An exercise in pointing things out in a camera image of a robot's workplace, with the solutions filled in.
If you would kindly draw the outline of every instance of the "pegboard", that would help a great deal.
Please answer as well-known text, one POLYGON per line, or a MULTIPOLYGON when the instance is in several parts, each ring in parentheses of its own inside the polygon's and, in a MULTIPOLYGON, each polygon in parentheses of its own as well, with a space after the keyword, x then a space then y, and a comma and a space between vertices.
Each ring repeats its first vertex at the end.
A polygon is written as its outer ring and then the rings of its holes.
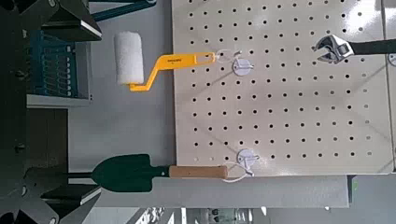
POLYGON ((313 51, 329 34, 383 39, 379 2, 174 0, 174 52, 242 50, 255 66, 244 77, 232 63, 175 71, 177 164, 219 165, 250 148, 255 176, 390 173, 385 57, 334 65, 313 51))

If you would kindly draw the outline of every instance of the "yellow roller handle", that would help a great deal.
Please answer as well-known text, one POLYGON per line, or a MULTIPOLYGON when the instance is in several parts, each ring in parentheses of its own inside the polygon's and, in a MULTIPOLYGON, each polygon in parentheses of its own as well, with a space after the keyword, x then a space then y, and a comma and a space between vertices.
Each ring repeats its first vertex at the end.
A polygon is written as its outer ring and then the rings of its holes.
POLYGON ((129 84, 129 89, 130 91, 149 91, 159 71, 194 67, 198 65, 214 63, 215 61, 216 55, 214 52, 163 55, 155 63, 146 85, 131 83, 129 84))

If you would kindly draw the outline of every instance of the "blue plastic crate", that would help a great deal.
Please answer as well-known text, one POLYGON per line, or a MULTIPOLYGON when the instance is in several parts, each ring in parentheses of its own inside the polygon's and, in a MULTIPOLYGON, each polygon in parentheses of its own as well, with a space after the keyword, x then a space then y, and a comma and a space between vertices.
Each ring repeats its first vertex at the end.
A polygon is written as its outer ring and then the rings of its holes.
POLYGON ((31 33, 28 53, 29 93, 78 98, 76 44, 42 31, 31 33))

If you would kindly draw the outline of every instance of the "white paint roller cover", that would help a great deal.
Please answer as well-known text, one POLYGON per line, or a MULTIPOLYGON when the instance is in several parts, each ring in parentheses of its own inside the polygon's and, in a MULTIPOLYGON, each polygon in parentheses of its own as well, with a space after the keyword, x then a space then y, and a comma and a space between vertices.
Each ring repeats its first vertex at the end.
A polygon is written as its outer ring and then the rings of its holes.
POLYGON ((143 54, 140 34, 122 32, 114 36, 117 82, 143 83, 143 54))

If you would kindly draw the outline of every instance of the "black wrench handle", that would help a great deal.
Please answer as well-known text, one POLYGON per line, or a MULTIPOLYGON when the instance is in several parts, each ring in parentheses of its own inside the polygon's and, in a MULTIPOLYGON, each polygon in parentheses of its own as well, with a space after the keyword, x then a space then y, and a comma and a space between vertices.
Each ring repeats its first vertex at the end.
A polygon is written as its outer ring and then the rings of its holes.
POLYGON ((355 55, 391 54, 396 53, 396 39, 370 42, 349 42, 355 55))

